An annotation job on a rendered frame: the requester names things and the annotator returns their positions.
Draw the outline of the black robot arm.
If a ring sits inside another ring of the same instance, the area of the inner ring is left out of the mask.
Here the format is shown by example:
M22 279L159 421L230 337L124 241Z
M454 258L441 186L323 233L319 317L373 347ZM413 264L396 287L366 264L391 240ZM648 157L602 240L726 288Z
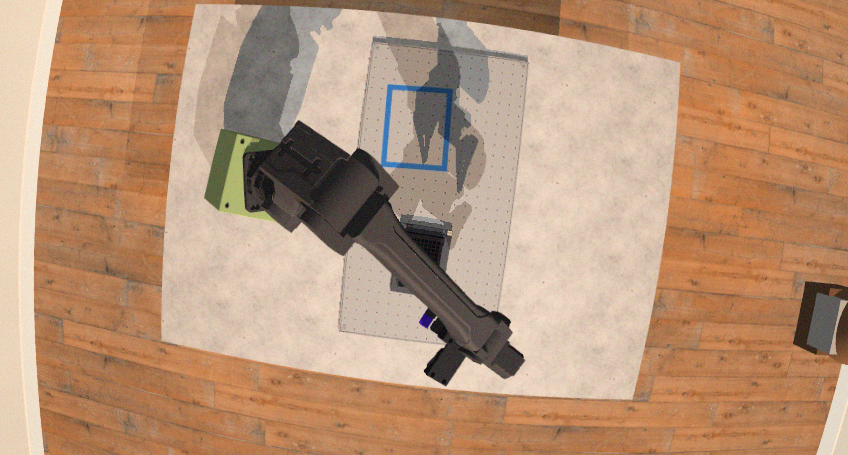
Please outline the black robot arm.
M468 357L507 379L525 362L507 341L511 320L476 305L402 226L388 201L400 186L366 151L350 155L298 120L274 150L243 155L243 181L248 212L265 211L290 233L302 222L341 256L363 245L442 321L447 344L428 377L447 386Z

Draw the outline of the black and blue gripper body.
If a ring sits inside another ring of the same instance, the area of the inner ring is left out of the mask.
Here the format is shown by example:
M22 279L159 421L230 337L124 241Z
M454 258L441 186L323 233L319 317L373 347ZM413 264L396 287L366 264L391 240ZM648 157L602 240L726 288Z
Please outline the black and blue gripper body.
M427 311L425 312L425 314L426 314L427 316L429 316L430 318L432 318L432 319L435 319L435 317L436 317L436 315L435 315L435 314L434 314L431 310L429 310L429 309L427 309ZM439 334L439 332L441 331L441 329L443 328L443 326L444 326L444 324L443 324L443 323L442 323L442 321L441 321L441 320L437 317L437 319L436 319L436 320L432 323L432 325L430 326L430 330L431 330L431 331L433 331L434 333L436 333L436 334L438 335L438 334Z

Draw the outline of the blue taped rectangle outline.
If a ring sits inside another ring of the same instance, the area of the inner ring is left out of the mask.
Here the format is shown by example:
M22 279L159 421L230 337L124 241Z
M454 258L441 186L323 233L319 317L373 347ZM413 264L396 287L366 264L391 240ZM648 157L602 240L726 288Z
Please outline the blue taped rectangle outline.
M390 125L391 102L392 102L392 91L393 90L432 92L432 93L445 93L445 94L447 94L442 166L426 165L426 164L413 164L413 163L387 162L389 125ZM406 168L406 169L419 169L419 170L432 170L432 171L445 171L445 172L447 172L449 137L450 137L450 123L451 123L451 109L452 109L452 95L453 95L453 89L448 89L448 88L388 84L388 86L387 86L387 97L386 97L386 108L385 108L384 131L383 131L382 156L381 156L381 166L382 167Z

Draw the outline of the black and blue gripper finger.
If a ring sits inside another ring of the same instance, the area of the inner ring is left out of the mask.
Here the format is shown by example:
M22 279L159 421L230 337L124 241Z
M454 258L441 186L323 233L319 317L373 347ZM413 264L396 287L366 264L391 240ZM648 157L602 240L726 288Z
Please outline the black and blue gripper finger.
M430 318L429 316L427 316L427 315L424 313L424 315L423 315L423 316L422 316L422 318L420 319L419 323L420 323L422 326L424 326L425 328L428 328L432 321L433 321L433 319L432 319L432 318Z

